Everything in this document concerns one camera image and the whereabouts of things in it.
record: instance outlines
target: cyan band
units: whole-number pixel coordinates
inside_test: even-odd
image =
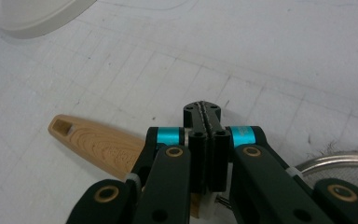
[[[242,144],[254,144],[255,133],[250,126],[230,126],[234,148]]]
[[[157,143],[167,146],[179,145],[179,128],[158,127]]]

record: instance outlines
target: wooden handle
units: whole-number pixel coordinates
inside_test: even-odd
[[[121,180],[145,145],[144,140],[130,134],[66,115],[56,116],[48,131],[83,159]]]

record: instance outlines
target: rivet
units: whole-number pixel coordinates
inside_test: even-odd
[[[255,147],[246,147],[243,149],[243,153],[245,155],[251,156],[251,157],[259,157],[261,156],[261,151],[258,148]]]
[[[353,190],[342,185],[329,185],[328,191],[336,198],[347,203],[354,203],[358,200],[357,194]]]
[[[109,191],[107,195],[103,195],[104,191]],[[98,203],[109,203],[118,196],[118,188],[113,185],[101,187],[94,194],[94,200]]]
[[[170,147],[165,151],[165,153],[169,157],[180,157],[183,154],[183,150],[179,147]]]

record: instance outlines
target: white plate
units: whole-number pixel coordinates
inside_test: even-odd
[[[52,32],[90,7],[96,0],[0,0],[0,29],[17,38]]]

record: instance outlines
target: grid pattern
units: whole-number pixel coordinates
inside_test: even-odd
[[[145,138],[206,100],[224,125],[261,126],[291,165],[358,150],[358,5],[147,2],[97,1],[31,40],[0,33],[0,223],[63,223],[112,178],[48,134],[57,114]]]

